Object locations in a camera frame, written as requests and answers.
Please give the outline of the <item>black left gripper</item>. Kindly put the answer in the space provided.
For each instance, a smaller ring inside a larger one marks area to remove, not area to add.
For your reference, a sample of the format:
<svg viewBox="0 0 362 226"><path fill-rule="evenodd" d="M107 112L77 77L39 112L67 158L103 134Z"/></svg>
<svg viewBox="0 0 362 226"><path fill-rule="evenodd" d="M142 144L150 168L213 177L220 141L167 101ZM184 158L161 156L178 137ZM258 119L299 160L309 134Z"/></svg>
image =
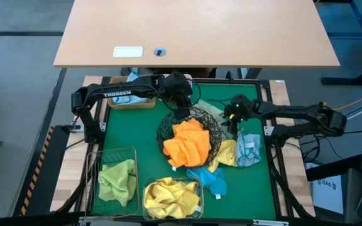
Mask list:
<svg viewBox="0 0 362 226"><path fill-rule="evenodd" d="M175 104L178 108L175 110L175 118L183 119L189 117L190 109L188 107L192 105L190 96L193 94L193 91L185 75L180 72L172 72L163 79L163 88L164 93L160 95L161 99Z"/></svg>

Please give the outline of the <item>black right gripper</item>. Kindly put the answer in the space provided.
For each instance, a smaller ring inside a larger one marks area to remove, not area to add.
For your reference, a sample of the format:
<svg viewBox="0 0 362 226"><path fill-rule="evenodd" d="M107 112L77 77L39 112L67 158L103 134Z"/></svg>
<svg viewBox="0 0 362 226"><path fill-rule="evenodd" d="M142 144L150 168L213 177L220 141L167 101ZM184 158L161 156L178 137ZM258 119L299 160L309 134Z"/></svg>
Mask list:
<svg viewBox="0 0 362 226"><path fill-rule="evenodd" d="M226 122L224 122L223 125L228 126L228 132L230 134L235 133L235 135L238 135L243 130L241 121L247 121L251 117L254 108L254 102L250 101L243 94L235 95L230 99L230 103L226 104L224 107L223 115L223 118L226 119Z"/></svg>

